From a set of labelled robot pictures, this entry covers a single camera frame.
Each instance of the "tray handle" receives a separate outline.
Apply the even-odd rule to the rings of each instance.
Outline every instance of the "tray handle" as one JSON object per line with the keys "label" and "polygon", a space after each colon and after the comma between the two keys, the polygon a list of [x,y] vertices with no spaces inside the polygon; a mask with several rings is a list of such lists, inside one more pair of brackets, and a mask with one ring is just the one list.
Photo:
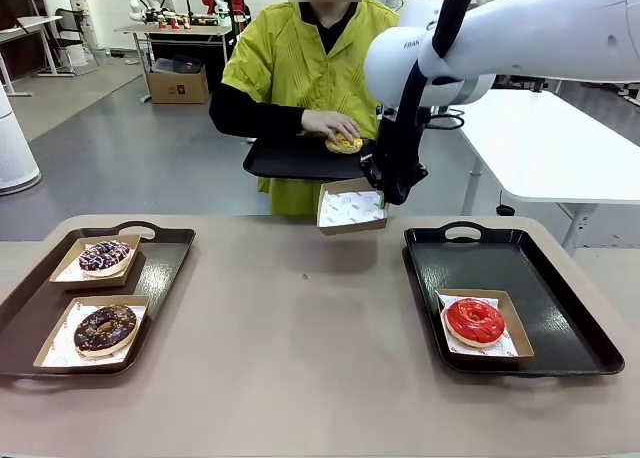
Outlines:
{"label": "tray handle", "polygon": [[144,236],[141,238],[140,241],[144,243],[148,243],[155,240],[155,237],[158,236],[158,234],[164,230],[164,228],[161,228],[158,225],[154,225],[153,223],[150,223],[148,221],[125,221],[124,223],[120,223],[119,225],[116,225],[113,228],[105,230],[105,234],[117,235],[126,228],[134,228],[134,227],[149,228],[154,232],[155,236],[153,238],[145,238]]}
{"label": "tray handle", "polygon": [[[447,232],[456,228],[471,228],[473,230],[477,230],[480,232],[480,238],[474,238],[472,236],[459,236],[456,238],[449,238],[447,236]],[[448,223],[441,228],[438,228],[436,230],[436,233],[441,235],[443,241],[448,241],[451,243],[473,243],[476,241],[483,241],[483,237],[488,231],[488,228],[485,228],[478,223],[473,223],[472,221],[455,221],[453,223]]]}

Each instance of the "tabletop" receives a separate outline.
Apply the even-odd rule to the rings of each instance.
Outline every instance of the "tabletop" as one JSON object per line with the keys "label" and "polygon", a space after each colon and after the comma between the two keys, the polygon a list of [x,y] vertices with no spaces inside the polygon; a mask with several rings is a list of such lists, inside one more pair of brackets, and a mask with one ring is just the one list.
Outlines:
{"label": "tabletop", "polygon": [[224,36],[231,32],[229,26],[199,26],[193,25],[190,30],[180,27],[177,30],[167,26],[161,30],[157,24],[135,23],[115,30],[118,33],[159,33],[166,35],[200,35],[200,36]]}
{"label": "tabletop", "polygon": [[[47,23],[51,23],[53,21],[61,20],[61,19],[62,19],[61,16],[24,16],[22,18],[18,18],[18,21],[22,23],[22,26],[24,26],[27,30],[29,30],[29,28],[44,25]],[[0,30],[0,34],[13,34],[13,33],[24,34],[24,31],[21,28],[18,28],[17,26],[14,26],[13,28]]]}
{"label": "tabletop", "polygon": [[[67,220],[31,266],[80,227],[145,220],[193,228],[197,236],[130,371],[0,381],[2,451],[199,457],[640,450],[638,331],[537,222],[477,219],[489,228],[524,229],[536,240],[618,346],[625,370],[527,380],[459,375],[442,365],[416,308],[403,231],[458,219],[390,219],[380,232],[335,237],[274,217]],[[27,268],[18,264],[16,282]]]}
{"label": "tabletop", "polygon": [[549,92],[491,90],[462,134],[523,201],[640,204],[640,148]]}

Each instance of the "short sleeve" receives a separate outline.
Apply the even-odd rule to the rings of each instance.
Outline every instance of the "short sleeve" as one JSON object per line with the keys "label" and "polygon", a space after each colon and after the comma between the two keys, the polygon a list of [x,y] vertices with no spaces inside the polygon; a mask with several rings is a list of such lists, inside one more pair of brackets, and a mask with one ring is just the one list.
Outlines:
{"label": "short sleeve", "polygon": [[258,103],[266,102],[271,91],[273,34],[269,33],[268,21],[263,11],[242,32],[222,75],[222,83],[247,93]]}

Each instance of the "floor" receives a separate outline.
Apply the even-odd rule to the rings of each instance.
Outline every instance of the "floor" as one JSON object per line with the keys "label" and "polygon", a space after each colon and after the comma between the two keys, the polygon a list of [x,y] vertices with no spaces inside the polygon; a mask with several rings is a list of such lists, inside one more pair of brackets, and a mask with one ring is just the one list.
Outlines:
{"label": "floor", "polygon": [[[99,69],[73,78],[23,78],[16,91],[33,92],[31,97],[11,98],[22,131],[31,142],[87,106],[126,85],[142,73],[139,65],[124,59],[101,58]],[[37,110],[38,119],[33,119]]]}
{"label": "floor", "polygon": [[[0,198],[0,240],[40,240],[65,218],[86,213],[268,213],[255,178],[242,169],[244,140],[218,133],[206,105],[143,105],[144,91],[136,79],[31,142],[44,179]],[[640,143],[640,116],[631,104],[573,83],[561,96]],[[430,131],[421,155],[430,177],[391,213],[459,214],[474,158],[468,145],[457,132]],[[474,214],[494,214],[499,195],[485,174]],[[568,229],[570,219],[555,204],[505,201],[559,240]],[[601,207],[587,244],[640,245],[639,220],[640,208]]]}

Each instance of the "white table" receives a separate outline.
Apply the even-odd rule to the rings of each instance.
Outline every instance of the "white table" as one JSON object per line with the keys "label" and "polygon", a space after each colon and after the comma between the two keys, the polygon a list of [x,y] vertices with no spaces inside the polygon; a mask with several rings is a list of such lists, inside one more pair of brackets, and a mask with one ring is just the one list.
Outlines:
{"label": "white table", "polygon": [[152,43],[151,34],[157,35],[175,35],[175,36],[200,36],[202,37],[196,41],[180,41],[165,39],[157,41],[159,45],[176,45],[176,46],[222,46],[222,54],[224,56],[224,64],[226,66],[229,58],[227,56],[227,46],[225,36],[231,32],[230,26],[200,26],[194,25],[191,29],[185,30],[184,28],[178,28],[174,30],[171,26],[167,28],[159,29],[157,23],[136,23],[133,25],[118,28],[116,32],[133,35],[133,41],[136,45],[136,51],[138,52],[138,58],[140,59],[140,66],[142,67],[142,76],[144,76],[145,84],[147,85],[147,94],[140,98],[140,102],[146,103],[151,99],[151,92],[149,91],[149,80],[147,78],[147,67],[145,65],[142,49],[140,48],[140,39],[138,34],[146,35],[147,42]]}
{"label": "white table", "polygon": [[483,165],[519,200],[580,204],[562,244],[570,254],[598,204],[640,204],[640,148],[552,93],[492,90],[460,108],[476,153],[462,215]]}
{"label": "white table", "polygon": [[[49,48],[49,41],[47,40],[47,35],[44,28],[48,23],[53,23],[54,21],[57,21],[60,19],[62,19],[61,16],[25,16],[23,18],[18,18],[18,21],[20,21],[20,23],[24,27],[24,30],[17,26],[14,28],[0,30],[0,43],[13,41],[15,39],[18,39],[33,33],[40,33],[40,37],[42,39],[42,46],[44,47],[44,53],[47,57],[47,64],[49,65],[49,69],[51,71],[49,73],[39,73],[38,76],[52,76],[52,77],[74,76],[72,73],[58,73],[58,70],[56,69],[56,64],[53,61],[53,56],[51,55],[51,49]],[[0,71],[2,72],[2,78],[4,79],[4,86],[7,87],[7,96],[32,96],[33,95],[33,93],[18,93],[13,88],[13,84],[11,83],[11,78],[9,76],[9,70],[7,70],[7,66],[2,56],[2,52],[0,52]]]}

